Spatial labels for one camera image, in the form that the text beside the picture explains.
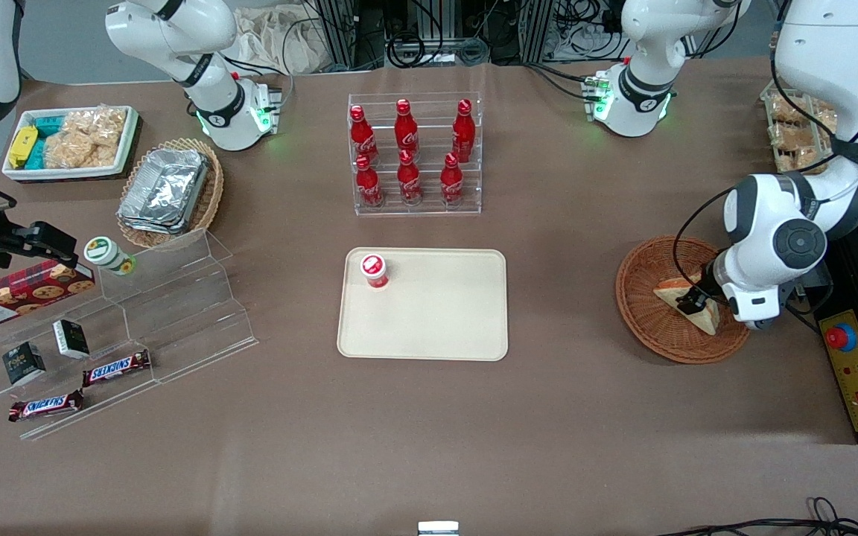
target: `wicker basket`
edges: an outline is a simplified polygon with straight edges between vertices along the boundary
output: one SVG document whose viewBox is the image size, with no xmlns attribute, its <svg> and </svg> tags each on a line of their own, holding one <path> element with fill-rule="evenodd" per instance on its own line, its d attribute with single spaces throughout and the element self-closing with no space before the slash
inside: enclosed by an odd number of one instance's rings
<svg viewBox="0 0 858 536">
<path fill-rule="evenodd" d="M 702 332 L 684 315 L 654 295 L 664 279 L 680 278 L 671 257 L 673 235 L 651 238 L 627 254 L 615 279 L 617 309 L 634 335 L 658 355 L 679 363 L 715 363 L 729 357 L 746 342 L 749 330 L 721 306 L 717 335 Z M 701 265 L 716 257 L 710 244 L 684 238 L 678 259 L 687 274 L 699 274 Z"/>
<path fill-rule="evenodd" d="M 217 155 L 215 155 L 214 150 L 197 139 L 187 139 L 183 137 L 181 139 L 165 141 L 152 150 L 157 149 L 194 149 L 197 150 L 198 153 L 201 153 L 201 155 L 205 155 L 208 159 L 211 159 L 211 167 L 208 169 L 207 177 L 205 178 L 207 182 L 205 182 L 204 188 L 200 192 L 200 197 L 197 198 L 197 206 L 194 207 L 194 214 L 191 216 L 191 227 L 188 227 L 188 232 L 194 231 L 195 229 L 207 229 L 210 227 L 211 222 L 214 221 L 214 216 L 217 216 L 217 205 L 220 204 L 220 196 L 224 193 L 224 172 L 220 167 L 220 162 L 217 160 Z M 152 150 L 149 150 L 149 152 L 145 153 L 144 156 L 141 156 L 139 162 L 134 165 L 132 172 L 130 172 L 128 176 L 128 182 L 125 183 L 124 190 L 121 193 L 122 200 L 124 200 L 130 190 L 130 187 L 132 187 L 137 170 L 141 167 L 141 164 L 145 162 L 147 155 L 150 155 Z M 171 238 L 178 237 L 179 235 L 139 231 L 123 224 L 121 220 L 118 221 L 118 227 L 121 229 L 121 233 L 125 235 L 125 238 L 128 238 L 130 243 L 145 248 L 163 244 L 164 242 L 171 240 Z"/>
</svg>

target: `brown tablecloth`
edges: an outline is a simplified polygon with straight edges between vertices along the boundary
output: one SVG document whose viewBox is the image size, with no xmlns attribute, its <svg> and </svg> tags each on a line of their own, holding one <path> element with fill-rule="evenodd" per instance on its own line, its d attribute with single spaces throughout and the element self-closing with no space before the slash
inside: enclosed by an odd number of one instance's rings
<svg viewBox="0 0 858 536">
<path fill-rule="evenodd" d="M 766 69 L 688 62 L 640 139 L 587 123 L 524 68 L 297 79 L 279 135 L 220 153 L 212 231 L 260 344 L 43 441 L 19 441 L 0 401 L 0 534 L 412 534 L 454 519 L 467 535 L 640 536 L 806 517 L 810 495 L 858 518 L 858 447 L 813 333 L 784 316 L 724 363 L 674 366 L 613 298 L 634 245 L 772 170 L 755 104 Z M 486 99 L 483 214 L 354 216 L 347 94 L 461 89 Z M 33 83 L 19 108 L 135 106 L 143 153 L 201 136 L 183 102 L 173 83 Z M 2 186 L 15 221 L 117 235 L 120 181 Z M 719 206 L 690 231 L 723 244 Z M 507 357 L 341 357 L 343 259 L 361 245 L 502 251 Z"/>
</svg>

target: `acrylic bottle rack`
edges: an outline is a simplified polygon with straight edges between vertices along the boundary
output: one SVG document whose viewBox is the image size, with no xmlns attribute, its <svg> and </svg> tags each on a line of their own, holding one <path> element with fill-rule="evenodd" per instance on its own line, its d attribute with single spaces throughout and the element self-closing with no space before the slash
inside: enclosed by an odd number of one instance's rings
<svg viewBox="0 0 858 536">
<path fill-rule="evenodd" d="M 398 147 L 395 145 L 395 102 L 409 99 L 413 118 L 419 125 L 419 182 L 422 202 L 409 206 L 402 202 L 399 180 L 395 172 L 399 167 Z M 460 99 L 472 101 L 472 118 L 476 123 L 476 140 L 469 162 L 460 164 L 463 171 L 463 202 L 447 207 L 442 202 L 442 183 L 439 175 L 444 167 L 446 153 L 452 150 L 452 124 L 456 120 Z M 355 185 L 355 150 L 349 136 L 352 125 L 347 106 L 347 139 L 349 142 L 349 170 L 353 188 L 353 204 L 358 216 L 445 216 L 446 214 L 479 214 L 483 210 L 483 102 L 479 92 L 431 92 L 431 94 L 370 94 L 350 95 L 349 106 L 363 106 L 366 119 L 375 133 L 379 150 L 379 163 L 372 169 L 379 175 L 379 186 L 385 203 L 370 207 L 362 203 Z"/>
<path fill-rule="evenodd" d="M 225 263 L 231 253 L 207 231 L 174 238 L 137 255 L 127 277 L 97 271 L 96 288 L 0 325 L 2 423 L 21 438 L 41 438 L 110 405 L 177 379 L 253 346 L 247 311 L 231 293 Z M 58 353 L 52 322 L 79 323 L 91 357 L 73 360 Z M 10 386 L 2 355 L 32 342 L 45 373 L 24 386 Z M 134 352 L 150 350 L 150 370 L 137 370 L 86 387 L 85 408 L 75 413 L 6 420 L 14 401 L 34 401 L 81 387 L 82 371 Z"/>
</svg>

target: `yellow control panel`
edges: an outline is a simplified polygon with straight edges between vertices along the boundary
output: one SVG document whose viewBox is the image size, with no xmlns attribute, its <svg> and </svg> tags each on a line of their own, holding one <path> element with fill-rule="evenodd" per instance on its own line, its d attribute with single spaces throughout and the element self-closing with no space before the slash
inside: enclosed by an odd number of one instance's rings
<svg viewBox="0 0 858 536">
<path fill-rule="evenodd" d="M 833 373 L 843 393 L 849 420 L 858 432 L 858 322 L 852 310 L 830 316 L 820 322 L 820 331 L 827 342 L 827 353 Z"/>
</svg>

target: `cookie box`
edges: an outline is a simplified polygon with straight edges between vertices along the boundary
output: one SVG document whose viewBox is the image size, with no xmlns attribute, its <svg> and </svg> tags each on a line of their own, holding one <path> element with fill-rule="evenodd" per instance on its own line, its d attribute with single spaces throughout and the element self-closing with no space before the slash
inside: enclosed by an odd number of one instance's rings
<svg viewBox="0 0 858 536">
<path fill-rule="evenodd" d="M 85 266 L 68 268 L 45 261 L 0 278 L 0 323 L 60 302 L 95 287 L 95 275 Z"/>
<path fill-rule="evenodd" d="M 134 131 L 137 129 L 139 122 L 139 114 L 136 109 L 131 106 L 113 105 L 115 108 L 125 109 L 127 112 L 125 118 L 125 126 L 121 132 L 121 138 L 118 140 L 118 150 L 115 154 L 115 162 L 110 166 L 102 167 L 73 167 L 72 169 L 45 169 L 45 170 L 25 170 L 15 169 L 9 159 L 3 159 L 2 174 L 9 177 L 15 182 L 34 183 L 34 182 L 65 182 L 71 180 L 93 180 L 105 179 L 112 177 L 115 179 L 117 174 L 123 172 L 125 165 L 128 162 L 130 150 L 132 150 L 132 141 L 134 139 Z M 34 125 L 35 119 L 51 118 L 51 116 L 67 115 L 68 112 L 81 112 L 85 109 L 92 108 L 56 108 L 56 109 L 29 109 L 27 112 L 22 112 L 18 118 L 18 123 L 15 125 L 15 131 L 9 138 L 9 147 L 13 143 L 15 136 L 22 127 Z"/>
</svg>

